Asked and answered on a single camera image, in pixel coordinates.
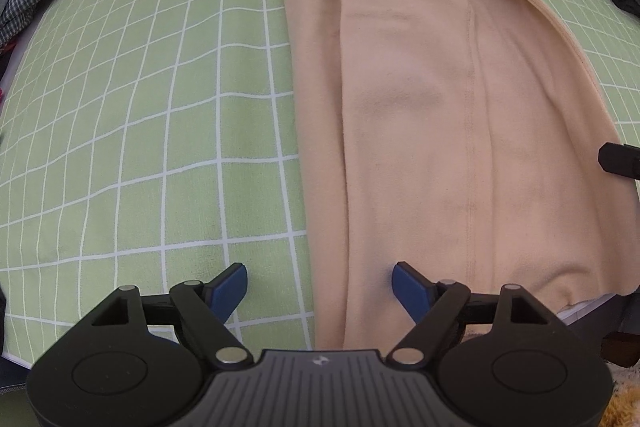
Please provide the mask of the beige long sleeve garment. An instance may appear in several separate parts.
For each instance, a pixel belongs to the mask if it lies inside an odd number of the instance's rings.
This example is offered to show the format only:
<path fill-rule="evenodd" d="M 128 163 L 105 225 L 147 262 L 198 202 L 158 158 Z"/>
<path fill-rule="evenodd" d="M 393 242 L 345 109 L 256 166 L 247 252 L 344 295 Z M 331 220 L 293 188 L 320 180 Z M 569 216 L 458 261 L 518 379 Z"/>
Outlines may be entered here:
<path fill-rule="evenodd" d="M 406 260 L 553 311 L 639 284 L 634 182 L 575 38 L 540 0 L 284 0 L 320 349 L 388 350 Z"/>

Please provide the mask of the green grid bed sheet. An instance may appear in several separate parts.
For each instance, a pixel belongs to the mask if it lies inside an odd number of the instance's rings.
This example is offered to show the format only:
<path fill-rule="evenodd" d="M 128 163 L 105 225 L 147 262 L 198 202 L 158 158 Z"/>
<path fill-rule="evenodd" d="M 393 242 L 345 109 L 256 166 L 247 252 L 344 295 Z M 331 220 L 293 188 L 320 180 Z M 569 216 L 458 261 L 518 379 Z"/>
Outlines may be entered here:
<path fill-rule="evenodd" d="M 1 112 L 1 353 L 32 365 L 120 285 L 239 261 L 252 350 L 311 348 L 283 0 L 54 0 Z"/>

